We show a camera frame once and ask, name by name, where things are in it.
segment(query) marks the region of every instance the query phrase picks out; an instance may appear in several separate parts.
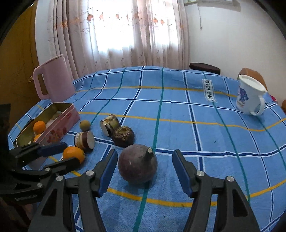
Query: pitcher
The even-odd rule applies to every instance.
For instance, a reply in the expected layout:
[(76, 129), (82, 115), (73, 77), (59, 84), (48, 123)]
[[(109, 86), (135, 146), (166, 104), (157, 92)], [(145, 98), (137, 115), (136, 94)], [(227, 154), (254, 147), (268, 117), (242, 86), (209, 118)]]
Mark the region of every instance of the pitcher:
[(263, 94), (267, 92), (266, 88), (259, 81), (247, 75), (239, 75), (239, 80), (237, 108), (245, 114), (261, 115), (265, 107)]
[[(43, 95), (38, 79), (41, 73), (48, 91), (46, 95)], [(51, 99), (52, 102), (63, 102), (76, 92), (63, 55), (56, 56), (35, 68), (33, 80), (37, 94), (42, 100)]]

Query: purple beet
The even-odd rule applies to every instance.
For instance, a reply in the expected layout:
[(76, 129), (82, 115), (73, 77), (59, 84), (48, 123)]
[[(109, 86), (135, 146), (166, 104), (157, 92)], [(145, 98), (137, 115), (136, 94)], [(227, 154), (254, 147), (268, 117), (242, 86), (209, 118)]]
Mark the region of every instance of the purple beet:
[(119, 173), (130, 184), (142, 184), (151, 180), (157, 166), (157, 158), (152, 148), (141, 144), (125, 148), (118, 160)]

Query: sheer curtain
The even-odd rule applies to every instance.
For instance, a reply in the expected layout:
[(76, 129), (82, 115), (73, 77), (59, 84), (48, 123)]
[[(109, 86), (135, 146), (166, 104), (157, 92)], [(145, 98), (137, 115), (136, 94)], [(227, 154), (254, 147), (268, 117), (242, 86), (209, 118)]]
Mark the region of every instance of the sheer curtain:
[(189, 65), (183, 0), (50, 0), (51, 57), (64, 54), (73, 79), (105, 69)]

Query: rectangular box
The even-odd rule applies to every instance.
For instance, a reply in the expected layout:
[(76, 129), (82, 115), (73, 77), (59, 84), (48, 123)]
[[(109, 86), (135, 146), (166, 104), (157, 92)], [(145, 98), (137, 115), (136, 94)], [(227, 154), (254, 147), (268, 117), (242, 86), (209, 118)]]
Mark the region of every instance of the rectangular box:
[[(40, 113), (35, 119), (28, 123), (14, 142), (15, 147), (29, 144), (34, 138), (33, 127), (38, 121), (47, 123), (57, 111), (61, 113), (55, 121), (37, 139), (40, 145), (49, 145), (59, 142), (65, 134), (79, 121), (80, 116), (72, 103), (52, 103), (47, 109)], [(29, 164), (33, 170), (39, 170), (46, 158), (40, 157)]]

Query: white wall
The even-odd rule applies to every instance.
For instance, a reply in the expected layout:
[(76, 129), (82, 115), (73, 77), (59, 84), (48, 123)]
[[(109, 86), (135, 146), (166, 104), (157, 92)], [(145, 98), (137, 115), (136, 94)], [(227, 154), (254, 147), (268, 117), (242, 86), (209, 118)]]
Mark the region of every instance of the white wall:
[(190, 62), (214, 65), (236, 79), (243, 67), (258, 71), (279, 104), (286, 99), (286, 40), (253, 0), (237, 0), (240, 12), (217, 7), (185, 7), (190, 33)]
[(47, 31), (49, 3), (49, 0), (38, 0), (36, 11), (35, 38), (40, 65), (51, 59), (49, 44), (47, 42), (43, 43), (43, 41), (46, 41), (49, 37)]

